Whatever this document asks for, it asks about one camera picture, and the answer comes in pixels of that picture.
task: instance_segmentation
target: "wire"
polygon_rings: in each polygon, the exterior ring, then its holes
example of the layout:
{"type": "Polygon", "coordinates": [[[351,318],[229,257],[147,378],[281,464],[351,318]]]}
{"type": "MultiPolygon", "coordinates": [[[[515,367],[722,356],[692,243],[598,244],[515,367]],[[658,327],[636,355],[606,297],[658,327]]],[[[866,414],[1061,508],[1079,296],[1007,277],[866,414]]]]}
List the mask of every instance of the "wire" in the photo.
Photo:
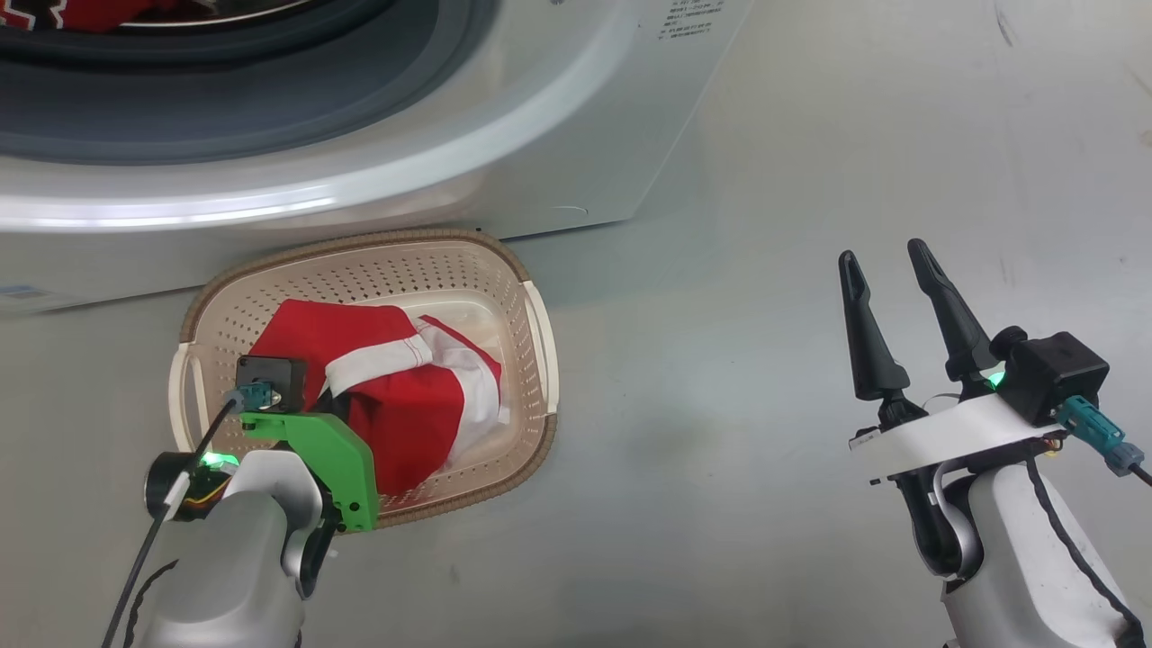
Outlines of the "wire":
{"type": "Polygon", "coordinates": [[[1136,615],[1134,615],[1132,611],[1129,610],[1128,606],[1124,605],[1124,603],[1115,594],[1113,594],[1111,589],[1108,589],[1108,586],[1100,580],[1100,577],[1097,575],[1092,565],[1087,564],[1087,560],[1084,559],[1084,555],[1081,553],[1071,536],[1068,535],[1068,530],[1056,515],[1056,510],[1052,505],[1052,499],[1048,498],[1048,489],[1045,488],[1044,480],[1040,479],[1040,470],[1036,467],[1036,459],[1029,457],[1024,464],[1028,467],[1028,479],[1032,481],[1032,488],[1036,490],[1036,499],[1039,500],[1040,508],[1044,508],[1044,512],[1048,515],[1048,523],[1052,525],[1052,530],[1056,533],[1056,537],[1059,537],[1060,542],[1062,542],[1064,548],[1068,549],[1068,555],[1071,556],[1073,563],[1075,563],[1076,567],[1078,567],[1079,571],[1087,577],[1089,582],[1092,583],[1092,589],[1096,589],[1100,596],[1104,596],[1108,601],[1108,604],[1112,605],[1112,609],[1120,612],[1120,616],[1128,623],[1128,627],[1124,628],[1124,632],[1120,633],[1120,636],[1116,638],[1117,648],[1144,648],[1144,626],[1140,624],[1140,620],[1136,618],[1136,615]]]}
{"type": "Polygon", "coordinates": [[[147,535],[144,536],[144,544],[141,544],[141,550],[136,552],[136,562],[132,563],[132,568],[128,572],[128,581],[124,582],[124,588],[120,593],[120,600],[116,601],[116,610],[112,612],[112,621],[108,623],[108,630],[104,633],[104,642],[100,643],[101,648],[112,647],[112,640],[116,636],[116,626],[120,624],[120,617],[123,616],[124,608],[128,606],[128,596],[132,593],[132,587],[136,585],[136,579],[141,575],[141,570],[144,568],[144,559],[147,558],[149,549],[152,549],[156,534],[160,532],[160,525],[164,523],[167,512],[168,505],[166,504],[152,520],[152,526],[149,527],[147,535]]]}
{"type": "Polygon", "coordinates": [[[158,578],[175,567],[179,562],[180,560],[173,560],[157,570],[156,573],[150,575],[147,580],[144,581],[144,585],[141,586],[141,590],[136,593],[136,600],[132,601],[132,609],[128,612],[128,625],[124,626],[123,648],[129,648],[132,645],[132,641],[136,640],[136,621],[141,618],[141,605],[144,604],[144,595],[147,594],[149,588],[152,587],[152,583],[156,582],[158,578]]]}
{"type": "Polygon", "coordinates": [[[962,397],[958,393],[947,393],[947,392],[946,393],[938,393],[938,394],[935,394],[933,397],[929,397],[927,400],[925,400],[924,402],[922,402],[920,404],[920,409],[924,409],[925,407],[929,406],[930,402],[932,402],[933,400],[935,400],[938,398],[950,398],[950,399],[954,399],[954,400],[960,400],[962,397]]]}
{"type": "Polygon", "coordinates": [[[1139,477],[1142,482],[1152,485],[1152,475],[1150,475],[1144,468],[1140,468],[1139,464],[1132,464],[1128,467],[1128,469],[1131,470],[1134,475],[1139,477]]]}
{"type": "MultiPolygon", "coordinates": [[[[204,457],[209,444],[212,443],[212,437],[215,436],[217,430],[220,429],[220,424],[223,423],[225,416],[232,413],[232,408],[236,402],[238,401],[235,398],[229,398],[223,404],[223,407],[220,408],[220,413],[212,420],[212,424],[209,425],[207,431],[204,432],[204,438],[200,439],[200,444],[196,447],[196,454],[189,459],[188,467],[184,468],[189,475],[199,465],[200,458],[204,457]]],[[[112,619],[108,621],[108,630],[104,632],[104,642],[100,643],[100,648],[112,648],[112,640],[116,636],[120,617],[124,615],[124,608],[128,606],[128,597],[131,596],[132,589],[136,587],[136,579],[139,578],[141,570],[144,568],[144,559],[147,558],[147,552],[152,549],[152,543],[156,542],[156,536],[160,532],[160,525],[164,523],[164,519],[168,515],[168,508],[167,504],[162,505],[160,511],[157,512],[156,518],[152,519],[152,526],[149,527],[147,535],[144,536],[144,544],[141,545],[141,550],[136,553],[136,562],[132,563],[132,568],[128,572],[128,580],[124,582],[123,589],[120,590],[116,609],[112,612],[112,619]]]]}
{"type": "Polygon", "coordinates": [[[204,497],[202,497],[199,499],[191,499],[191,498],[184,499],[184,503],[185,504],[192,504],[192,505],[204,504],[205,502],[207,502],[207,500],[212,499],[213,497],[215,497],[217,495],[219,495],[220,491],[222,491],[223,488],[226,485],[228,485],[228,482],[230,482],[230,481],[232,481],[232,477],[228,477],[227,480],[220,482],[220,485],[215,487],[215,489],[212,492],[205,495],[204,497]]]}

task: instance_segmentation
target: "washing machine door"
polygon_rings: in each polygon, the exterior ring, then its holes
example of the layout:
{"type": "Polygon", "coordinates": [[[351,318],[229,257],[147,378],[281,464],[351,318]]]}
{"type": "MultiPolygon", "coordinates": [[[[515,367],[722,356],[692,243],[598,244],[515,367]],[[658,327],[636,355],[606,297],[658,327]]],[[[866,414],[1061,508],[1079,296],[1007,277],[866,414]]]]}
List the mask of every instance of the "washing machine door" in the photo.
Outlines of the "washing machine door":
{"type": "Polygon", "coordinates": [[[0,30],[0,229],[247,225],[475,179],[596,95],[634,13],[308,0],[100,36],[0,30]]]}

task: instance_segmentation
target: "white stripe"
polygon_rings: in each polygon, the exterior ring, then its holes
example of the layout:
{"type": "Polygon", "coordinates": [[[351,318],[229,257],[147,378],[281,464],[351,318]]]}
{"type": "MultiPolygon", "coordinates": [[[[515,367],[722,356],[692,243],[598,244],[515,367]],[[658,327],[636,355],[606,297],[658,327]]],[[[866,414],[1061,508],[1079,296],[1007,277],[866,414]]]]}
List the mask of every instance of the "white stripe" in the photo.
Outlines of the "white stripe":
{"type": "Polygon", "coordinates": [[[468,345],[423,319],[414,319],[412,324],[432,349],[432,364],[452,371],[464,394],[456,440],[448,452],[452,462],[495,425],[500,415],[500,386],[480,354],[468,345]]]}
{"type": "Polygon", "coordinates": [[[12,0],[3,0],[3,10],[8,12],[14,16],[20,16],[22,18],[25,18],[28,21],[28,31],[32,31],[33,29],[36,29],[36,16],[33,16],[32,14],[25,14],[24,12],[18,12],[16,9],[13,9],[12,0]]]}
{"type": "Polygon", "coordinates": [[[63,0],[59,5],[52,8],[52,18],[56,23],[56,29],[65,28],[65,9],[68,8],[68,0],[63,0]]]}
{"type": "Polygon", "coordinates": [[[176,481],[172,483],[172,488],[168,489],[168,495],[164,496],[164,503],[168,506],[168,510],[164,513],[164,521],[167,522],[176,517],[176,511],[184,503],[184,496],[188,495],[188,488],[191,485],[192,476],[188,474],[187,469],[181,470],[176,475],[176,481]]]}
{"type": "Polygon", "coordinates": [[[350,351],[329,362],[324,372],[335,398],[361,383],[422,367],[432,359],[432,349],[417,334],[350,351]]]}

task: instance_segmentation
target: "green led light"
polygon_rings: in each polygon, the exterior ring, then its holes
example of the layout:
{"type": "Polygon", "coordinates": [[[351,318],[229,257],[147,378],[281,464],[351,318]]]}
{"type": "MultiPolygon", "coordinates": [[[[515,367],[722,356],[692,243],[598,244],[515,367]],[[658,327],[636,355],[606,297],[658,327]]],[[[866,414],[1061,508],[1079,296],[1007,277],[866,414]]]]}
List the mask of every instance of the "green led light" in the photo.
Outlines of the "green led light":
{"type": "Polygon", "coordinates": [[[204,457],[200,459],[200,464],[205,466],[214,466],[217,464],[233,464],[240,466],[240,459],[230,454],[217,454],[215,452],[205,452],[204,457]]]}

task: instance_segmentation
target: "plastic basket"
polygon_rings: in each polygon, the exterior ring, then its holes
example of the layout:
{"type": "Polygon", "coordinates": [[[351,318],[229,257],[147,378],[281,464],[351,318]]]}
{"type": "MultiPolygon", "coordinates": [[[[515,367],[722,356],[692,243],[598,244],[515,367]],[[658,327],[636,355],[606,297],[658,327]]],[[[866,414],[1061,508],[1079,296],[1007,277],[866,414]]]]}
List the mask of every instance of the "plastic basket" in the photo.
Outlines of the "plastic basket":
{"type": "MultiPolygon", "coordinates": [[[[455,229],[318,243],[213,279],[188,310],[168,380],[172,429],[182,451],[203,436],[223,394],[235,386],[236,359],[248,353],[287,299],[393,304],[411,315],[431,315],[503,368],[500,393],[508,416],[419,487],[381,496],[377,528],[507,492],[544,461],[556,430],[558,402],[556,351],[544,302],[508,248],[491,236],[455,229]]],[[[243,457],[270,443],[247,438],[238,420],[229,417],[212,445],[214,452],[243,457]]]]}

